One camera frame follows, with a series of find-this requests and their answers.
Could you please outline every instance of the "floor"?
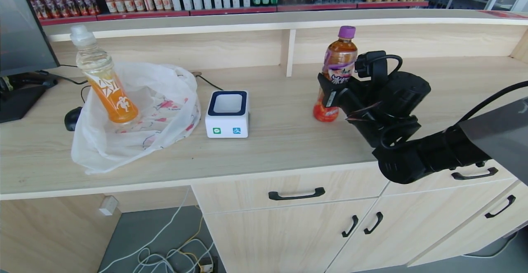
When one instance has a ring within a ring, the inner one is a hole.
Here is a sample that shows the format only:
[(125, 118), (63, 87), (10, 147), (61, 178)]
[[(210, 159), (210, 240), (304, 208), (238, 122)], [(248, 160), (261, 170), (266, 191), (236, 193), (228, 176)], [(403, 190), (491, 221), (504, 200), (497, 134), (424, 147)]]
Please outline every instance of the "floor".
[[(160, 209), (153, 211), (125, 213), (121, 216), (117, 228), (112, 236), (111, 242), (101, 263), (100, 270), (107, 267), (113, 260), (121, 258), (137, 250), (152, 239), (160, 229), (169, 222), (173, 216), (174, 209)], [(198, 231), (201, 212), (197, 207), (183, 207), (175, 217), (174, 222), (160, 234), (158, 239), (149, 245), (151, 252), (166, 254), (170, 249), (182, 245), (189, 237)], [(197, 238), (209, 247), (212, 243), (211, 236), (205, 222)], [(492, 254), (504, 244), (504, 239), (499, 239), (479, 254)], [(204, 253), (205, 249), (197, 243), (190, 243), (183, 251), (192, 252), (196, 256)], [(215, 248), (211, 250), (213, 256), (218, 256)], [(191, 263), (180, 254), (175, 254), (170, 263), (178, 273), (191, 273)], [(138, 273), (137, 254), (113, 264), (105, 273)], [(225, 273), (225, 269), (219, 262), (218, 272)], [(141, 273), (151, 273), (153, 267), (147, 267)], [(442, 260), (430, 264), (407, 268), (405, 266), (383, 268), (364, 273), (526, 273), (528, 272), (528, 230), (520, 231), (507, 249), (492, 259), (473, 259), (457, 257)], [(156, 268), (153, 273), (165, 273), (164, 266)]]

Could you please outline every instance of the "purple bottle cap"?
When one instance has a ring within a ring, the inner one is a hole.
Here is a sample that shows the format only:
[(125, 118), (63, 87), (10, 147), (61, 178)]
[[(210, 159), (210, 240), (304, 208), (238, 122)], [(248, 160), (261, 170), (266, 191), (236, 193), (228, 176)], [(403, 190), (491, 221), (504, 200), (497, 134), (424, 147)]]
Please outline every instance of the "purple bottle cap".
[(356, 27), (342, 26), (341, 28), (339, 28), (339, 34), (337, 36), (339, 38), (352, 39), (354, 38), (355, 34), (356, 34)]

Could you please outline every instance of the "black drawer handle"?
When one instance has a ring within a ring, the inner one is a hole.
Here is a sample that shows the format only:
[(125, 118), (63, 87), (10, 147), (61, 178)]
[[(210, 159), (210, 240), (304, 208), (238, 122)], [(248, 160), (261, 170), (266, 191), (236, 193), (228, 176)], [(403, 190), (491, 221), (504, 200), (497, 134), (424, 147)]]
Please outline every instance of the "black drawer handle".
[(488, 171), (490, 173), (483, 174), (483, 175), (476, 175), (476, 176), (473, 176), (473, 177), (465, 177), (464, 175), (462, 175), (462, 174), (460, 174), (458, 172), (452, 173), (451, 176), (453, 176), (453, 178), (456, 179), (456, 180), (468, 180), (468, 179), (477, 179), (477, 178), (483, 178), (483, 177), (492, 177), (493, 175), (495, 175), (498, 172), (497, 168), (495, 168), (495, 167), (489, 168)]
[(374, 227), (372, 228), (372, 230), (368, 230), (368, 228), (366, 228), (365, 230), (363, 230), (365, 232), (365, 234), (372, 234), (372, 232), (374, 232), (374, 230), (377, 228), (377, 226), (380, 224), (380, 222), (383, 220), (383, 214), (381, 214), (381, 212), (378, 212), (376, 213), (376, 216), (377, 216), (377, 222), (376, 224), (374, 225)]
[(358, 217), (356, 215), (353, 215), (352, 216), (352, 221), (353, 221), (353, 224), (352, 224), (352, 227), (350, 228), (349, 232), (346, 233), (345, 231), (341, 232), (341, 235), (343, 236), (343, 238), (346, 238), (348, 236), (350, 236), (350, 234), (352, 233), (352, 231), (354, 231), (354, 228), (358, 225)]
[(496, 214), (491, 214), (491, 213), (486, 213), (484, 216), (487, 218), (487, 219), (491, 219), (491, 218), (494, 218), (496, 217), (497, 215), (499, 215), (502, 211), (506, 210), (508, 207), (510, 207), (513, 202), (515, 202), (515, 196), (513, 195), (509, 195), (508, 196), (508, 205), (506, 205), (506, 207), (504, 207), (502, 210), (500, 210), (499, 212), (497, 212)]
[(306, 196), (296, 196), (296, 197), (281, 197), (279, 196), (279, 192), (269, 192), (268, 197), (270, 200), (298, 200), (300, 198), (316, 198), (320, 197), (325, 194), (325, 188), (324, 187), (317, 187), (315, 189), (315, 192), (311, 195)]

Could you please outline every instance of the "white bottle cap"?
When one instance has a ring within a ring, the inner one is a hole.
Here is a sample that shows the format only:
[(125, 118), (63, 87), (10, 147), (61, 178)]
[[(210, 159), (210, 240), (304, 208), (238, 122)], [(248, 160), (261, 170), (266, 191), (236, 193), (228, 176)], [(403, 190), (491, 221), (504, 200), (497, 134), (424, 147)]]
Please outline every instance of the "white bottle cap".
[(94, 33), (88, 32), (84, 25), (76, 25), (71, 28), (70, 38), (75, 46), (88, 46), (96, 44), (97, 40)]

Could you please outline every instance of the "white plastic bag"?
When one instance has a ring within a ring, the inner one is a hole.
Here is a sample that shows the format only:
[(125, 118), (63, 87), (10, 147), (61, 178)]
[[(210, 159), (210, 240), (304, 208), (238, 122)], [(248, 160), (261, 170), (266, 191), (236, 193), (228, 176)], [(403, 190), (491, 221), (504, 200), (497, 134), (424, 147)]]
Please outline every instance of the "white plastic bag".
[(200, 121), (196, 79), (172, 65), (116, 63), (115, 72), (141, 113), (119, 126), (90, 91), (75, 127), (71, 157), (87, 174), (109, 172), (191, 134)]

